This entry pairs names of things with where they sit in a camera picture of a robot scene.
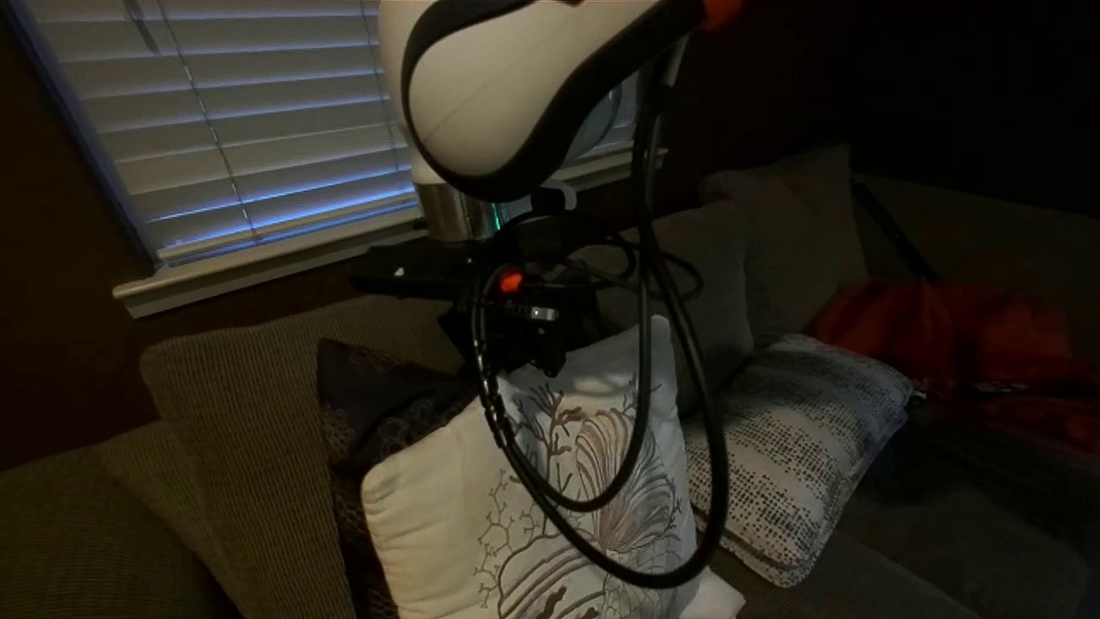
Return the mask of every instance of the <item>red blanket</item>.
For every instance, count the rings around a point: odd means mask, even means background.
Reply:
[[[935,402],[1100,453],[1100,369],[1038,298],[984,284],[865,283],[835,296],[811,336],[880,358]]]

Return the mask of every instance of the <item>gray couch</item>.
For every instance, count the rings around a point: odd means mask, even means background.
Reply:
[[[660,224],[709,279],[690,312],[718,381],[863,275],[844,183],[838,150],[714,175],[705,211]],[[317,339],[453,370],[439,312],[360,296],[150,346],[158,424],[0,478],[0,616],[353,616]],[[728,553],[714,571],[746,594],[743,616],[1091,616],[1091,488],[1091,459],[914,420],[803,586],[770,589]]]

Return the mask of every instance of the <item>cable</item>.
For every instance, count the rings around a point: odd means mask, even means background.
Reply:
[[[660,106],[667,98],[663,89],[667,89],[667,83],[655,83],[652,92],[643,101],[639,125],[636,125],[636,143],[631,143],[631,203],[636,203],[639,247],[643,247],[639,250],[639,283],[643,284],[639,284],[636,425],[631,425],[629,452],[627,452],[614,478],[595,499],[578,503],[578,499],[559,495],[519,452],[511,420],[510,420],[506,402],[500,396],[500,370],[492,363],[487,336],[486,336],[486,329],[487,329],[486,298],[487,298],[502,267],[486,267],[486,275],[476,279],[476,289],[472,289],[472,346],[476,346],[476,369],[477,369],[477,392],[482,392],[486,420],[487,420],[500,446],[506,452],[514,478],[525,484],[525,491],[545,512],[545,519],[559,529],[559,538],[567,538],[567,542],[573,542],[592,563],[597,563],[610,573],[614,573],[629,586],[639,586],[639,589],[674,589],[674,586],[685,586],[693,573],[702,573],[722,542],[726,512],[728,512],[728,462],[726,462],[722,420],[718,420],[718,408],[714,408],[714,398],[713,398],[713,389],[709,389],[709,378],[702,369],[702,352],[697,352],[690,318],[686,318],[685,298],[677,294],[677,283],[667,267],[667,253],[660,250],[660,241],[652,234],[652,162],[655,162],[655,139],[660,139]],[[567,517],[559,512],[559,508],[592,512],[592,508],[605,507],[612,495],[619,495],[619,488],[627,484],[627,478],[631,475],[631,467],[639,462],[639,452],[643,452],[643,439],[650,431],[650,384],[652,384],[650,279],[655,279],[655,289],[663,294],[663,302],[670,308],[670,322],[685,343],[686,369],[690,369],[693,389],[702,396],[702,420],[705,420],[709,453],[713,453],[713,508],[705,519],[705,533],[702,533],[693,553],[682,566],[670,566],[660,573],[647,573],[647,571],[636,571],[636,566],[612,562],[610,553],[592,547],[573,529],[573,524],[567,524]]]
[[[586,244],[572,244],[567,250],[578,250],[578,247],[614,247],[627,253],[627,264],[614,272],[614,275],[605,275],[605,279],[587,279],[586,284],[578,283],[567,283],[567,284],[553,284],[553,283],[537,283],[541,289],[572,289],[572,294],[602,294],[602,289],[614,289],[614,284],[627,284],[631,275],[636,275],[636,264],[639,264],[639,253],[643,253],[643,244],[639,241],[627,241],[612,224],[597,221],[597,216],[587,216],[587,212],[578,212],[578,211],[558,211],[558,212],[523,212],[523,216],[511,216],[500,237],[510,237],[510,241],[496,241],[496,244],[519,244],[519,229],[529,228],[533,221],[582,221],[587,224],[592,229],[597,229],[602,237],[587,237]],[[682,294],[682,298],[693,298],[705,294],[705,279],[702,272],[685,263],[682,253],[670,253],[670,250],[660,250],[667,264],[682,267],[686,275],[686,294]],[[573,263],[572,253],[558,253],[558,264],[567,264],[573,272],[586,272],[587,264],[586,263]]]

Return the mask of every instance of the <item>orange light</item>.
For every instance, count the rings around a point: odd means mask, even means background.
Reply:
[[[702,0],[702,15],[705,15],[705,21],[702,21],[702,28],[705,31],[718,31],[718,28],[726,28],[737,15],[743,15],[743,0]]]
[[[523,289],[523,272],[519,272],[519,267],[510,267],[510,272],[496,283],[496,289],[500,289],[502,296],[514,296],[514,294]]]

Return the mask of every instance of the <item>window blind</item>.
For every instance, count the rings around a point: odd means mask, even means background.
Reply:
[[[13,0],[163,267],[418,216],[378,0]],[[629,141],[631,98],[595,154]]]

